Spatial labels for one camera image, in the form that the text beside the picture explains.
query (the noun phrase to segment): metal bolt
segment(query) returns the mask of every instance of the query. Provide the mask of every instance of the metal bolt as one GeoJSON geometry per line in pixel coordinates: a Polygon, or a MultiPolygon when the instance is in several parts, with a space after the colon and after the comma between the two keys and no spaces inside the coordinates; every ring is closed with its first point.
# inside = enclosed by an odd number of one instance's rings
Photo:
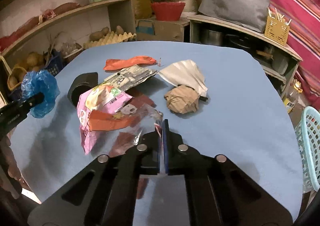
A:
{"type": "Polygon", "coordinates": [[[219,163],[224,163],[227,160],[223,154],[217,155],[216,159],[219,163]]]}
{"type": "Polygon", "coordinates": [[[137,145],[137,149],[139,151],[146,151],[147,150],[147,146],[145,144],[139,144],[139,145],[137,145]]]}
{"type": "Polygon", "coordinates": [[[105,163],[107,162],[109,157],[106,154],[102,154],[98,157],[98,162],[99,163],[105,163]]]}
{"type": "Polygon", "coordinates": [[[180,151],[187,151],[188,150],[188,146],[186,144],[181,144],[178,146],[178,149],[180,151]]]}

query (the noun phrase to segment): white paper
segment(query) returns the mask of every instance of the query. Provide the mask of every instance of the white paper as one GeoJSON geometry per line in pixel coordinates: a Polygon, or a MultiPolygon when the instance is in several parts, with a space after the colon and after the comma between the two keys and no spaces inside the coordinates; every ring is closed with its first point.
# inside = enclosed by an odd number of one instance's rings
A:
{"type": "Polygon", "coordinates": [[[185,85],[193,88],[200,96],[207,95],[208,88],[204,85],[204,76],[192,60],[175,62],[158,73],[171,85],[185,85]]]}

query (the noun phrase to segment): egg carton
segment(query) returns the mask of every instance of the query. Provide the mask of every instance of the egg carton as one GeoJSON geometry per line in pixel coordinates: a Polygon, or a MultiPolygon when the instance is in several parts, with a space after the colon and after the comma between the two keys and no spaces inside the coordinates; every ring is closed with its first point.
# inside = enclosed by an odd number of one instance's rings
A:
{"type": "Polygon", "coordinates": [[[137,36],[136,33],[124,33],[124,34],[116,34],[115,32],[109,32],[106,36],[102,37],[98,41],[87,41],[83,44],[84,49],[89,49],[92,47],[114,44],[119,42],[132,41],[137,36]]]}

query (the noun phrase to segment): metal pot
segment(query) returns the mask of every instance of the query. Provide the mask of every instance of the metal pot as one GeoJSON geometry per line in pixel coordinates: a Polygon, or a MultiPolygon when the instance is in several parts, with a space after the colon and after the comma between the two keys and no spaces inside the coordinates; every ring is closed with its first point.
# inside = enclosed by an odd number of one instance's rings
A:
{"type": "Polygon", "coordinates": [[[238,36],[234,34],[226,34],[227,46],[236,49],[242,49],[249,53],[255,53],[255,42],[246,36],[238,36]]]}
{"type": "Polygon", "coordinates": [[[208,29],[201,30],[200,41],[202,44],[222,46],[224,34],[208,29]]]}

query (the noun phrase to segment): clear plastic bag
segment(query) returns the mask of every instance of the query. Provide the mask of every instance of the clear plastic bag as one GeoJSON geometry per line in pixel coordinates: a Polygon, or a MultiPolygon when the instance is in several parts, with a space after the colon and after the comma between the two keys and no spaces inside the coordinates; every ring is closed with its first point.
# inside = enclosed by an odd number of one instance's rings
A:
{"type": "Polygon", "coordinates": [[[61,32],[59,34],[54,48],[59,51],[63,57],[67,57],[79,49],[76,41],[71,37],[70,33],[67,32],[61,32]]]}
{"type": "Polygon", "coordinates": [[[43,118],[56,104],[56,98],[60,94],[57,81],[47,70],[28,72],[21,84],[22,98],[25,100],[39,92],[44,94],[44,101],[30,110],[35,118],[43,118]]]}

